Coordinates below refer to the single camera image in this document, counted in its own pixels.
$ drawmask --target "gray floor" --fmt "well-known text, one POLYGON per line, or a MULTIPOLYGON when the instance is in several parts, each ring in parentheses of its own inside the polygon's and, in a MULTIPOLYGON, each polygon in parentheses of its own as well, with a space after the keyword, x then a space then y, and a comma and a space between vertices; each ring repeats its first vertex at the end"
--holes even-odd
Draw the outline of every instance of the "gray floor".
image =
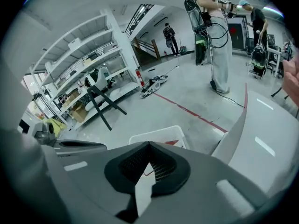
MULTIPOLYGON (((157 129, 179 125, 192 150, 210 154, 222 138, 224 131, 229 131, 241 115, 243 108, 217 95, 211 90, 209 82, 211 66, 194 65, 194 54, 154 66, 158 74, 171 71, 168 81, 161 86, 157 94, 146 99, 140 98, 140 92, 124 97, 118 104, 127 111, 123 115, 115 109, 107 110, 104 115, 112 131, 109 131, 99 116, 94 117, 77 131, 65 131, 61 138, 100 142, 113 149, 127 145, 133 135, 157 129)), ((256 91, 266 97, 278 90, 282 80, 274 78, 268 70, 262 80, 256 80, 249 73, 246 58, 233 55, 229 67, 229 84, 231 92, 227 97, 244 105, 245 89, 256 91)), ((147 70, 142 77, 148 79, 147 70)), ((283 102, 285 93, 276 97, 283 102)), ((296 112, 294 104, 283 104, 296 112)))

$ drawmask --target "sneaker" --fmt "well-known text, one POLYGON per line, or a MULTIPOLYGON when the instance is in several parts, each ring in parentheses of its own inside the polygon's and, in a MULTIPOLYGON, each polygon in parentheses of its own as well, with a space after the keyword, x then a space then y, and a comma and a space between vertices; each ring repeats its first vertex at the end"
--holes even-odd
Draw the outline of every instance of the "sneaker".
POLYGON ((258 73, 256 71, 254 71, 253 69, 249 71, 252 74, 258 75, 258 73))

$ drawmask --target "black shirt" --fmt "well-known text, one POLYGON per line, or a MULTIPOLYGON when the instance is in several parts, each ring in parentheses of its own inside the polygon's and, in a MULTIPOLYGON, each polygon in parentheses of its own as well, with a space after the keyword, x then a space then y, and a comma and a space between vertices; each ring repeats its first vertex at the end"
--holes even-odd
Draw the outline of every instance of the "black shirt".
POLYGON ((257 30, 262 31, 263 24, 265 20, 265 15, 262 11, 258 8, 253 8, 250 14, 252 26, 253 26, 253 33, 255 34, 257 30))

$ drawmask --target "red floor line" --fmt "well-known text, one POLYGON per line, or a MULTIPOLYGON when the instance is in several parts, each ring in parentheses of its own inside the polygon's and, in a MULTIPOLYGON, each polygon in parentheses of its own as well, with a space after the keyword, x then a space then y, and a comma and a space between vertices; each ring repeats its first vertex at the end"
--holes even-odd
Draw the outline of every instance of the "red floor line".
POLYGON ((173 102, 172 100, 170 100, 170 99, 168 99, 168 98, 165 98, 165 97, 162 96, 162 95, 158 95, 157 93, 154 93, 154 95, 157 95, 157 96, 159 96, 160 98, 165 99, 165 100, 167 100, 168 102, 177 105, 177 106, 178 106, 179 108, 181 108, 182 110, 185 110, 185 111, 188 112, 189 114, 191 114, 191 115, 193 115, 193 116, 199 118, 200 120, 202 120, 202 121, 206 122, 207 124, 209 124, 209 125, 211 125, 211 126, 217 128, 217 129, 221 130, 222 132, 224 132, 224 133, 228 132, 228 131, 225 130, 224 128, 221 128, 220 126, 218 126, 218 125, 216 125, 216 124, 214 124, 214 123, 212 123, 212 122, 210 122, 210 121, 204 119, 204 118, 201 117, 200 115, 198 115, 198 114, 192 112, 191 110, 188 110, 187 108, 185 108, 185 107, 183 107, 183 106, 181 106, 181 105, 179 105, 179 104, 173 102))
POLYGON ((244 100, 244 109, 247 107, 248 102, 248 93, 247 93, 247 83, 245 83, 245 100, 244 100))

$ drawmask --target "white wall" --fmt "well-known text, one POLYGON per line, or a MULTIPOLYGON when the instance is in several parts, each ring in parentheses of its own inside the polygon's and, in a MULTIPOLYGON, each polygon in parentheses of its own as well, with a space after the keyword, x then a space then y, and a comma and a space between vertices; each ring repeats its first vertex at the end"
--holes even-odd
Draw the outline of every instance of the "white wall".
POLYGON ((275 45, 283 48, 284 40, 283 33, 285 32, 285 27, 283 24, 276 22, 272 19, 267 19, 269 26, 267 28, 267 34, 273 34, 275 38, 275 45))
POLYGON ((181 39, 182 46, 186 46, 187 51, 194 50, 195 38, 190 19, 187 12, 181 8, 178 8, 176 12, 168 16, 168 19, 159 24, 158 26, 152 26, 151 28, 148 28, 147 31, 149 33, 146 35, 145 38, 142 38, 141 40, 151 43, 151 40, 154 39, 156 41, 161 56, 164 56, 164 51, 166 51, 167 54, 172 54, 171 48, 168 48, 166 46, 166 41, 163 35, 165 23, 169 23, 170 26, 174 29, 176 33, 175 38, 178 44, 178 49, 180 49, 181 39))
POLYGON ((160 11, 164 9, 164 6, 155 5, 153 6, 148 13, 141 19, 141 21, 138 23, 132 34, 129 36, 130 42, 137 36, 137 34, 144 28, 148 22, 152 20, 154 16, 156 16, 160 11))

